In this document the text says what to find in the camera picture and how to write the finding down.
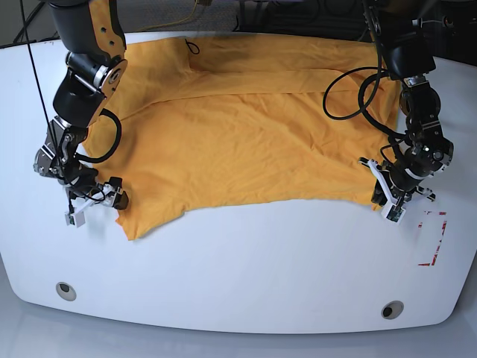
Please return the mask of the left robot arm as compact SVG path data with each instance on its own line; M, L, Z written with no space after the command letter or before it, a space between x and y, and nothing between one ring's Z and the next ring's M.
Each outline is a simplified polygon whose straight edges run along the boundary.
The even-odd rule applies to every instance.
M382 215L398 222L414 195L435 200L435 194L420 184L446 169L454 145L443 135L438 118L440 98L426 75L435 61L423 36L421 17L430 8L427 1L363 1L364 17L375 45L377 65L358 91L358 110L367 122L388 138L395 159L382 163L360 158L376 178L372 202ZM405 132L398 133L374 119L368 107L383 78L401 83L399 107L405 115Z

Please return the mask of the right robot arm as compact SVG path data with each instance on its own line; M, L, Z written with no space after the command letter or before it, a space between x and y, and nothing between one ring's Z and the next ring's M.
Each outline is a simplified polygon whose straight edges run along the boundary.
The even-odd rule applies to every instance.
M47 137L35 156L34 171L57 180L73 201L125 210L129 203L122 179L97 180L93 165L108 160L121 140L121 123L106 108L127 68L126 40L116 1L47 1L58 35L67 48L66 76L53 100L56 115L47 121ZM111 119L116 136L100 157L78 153L89 127L100 116Z

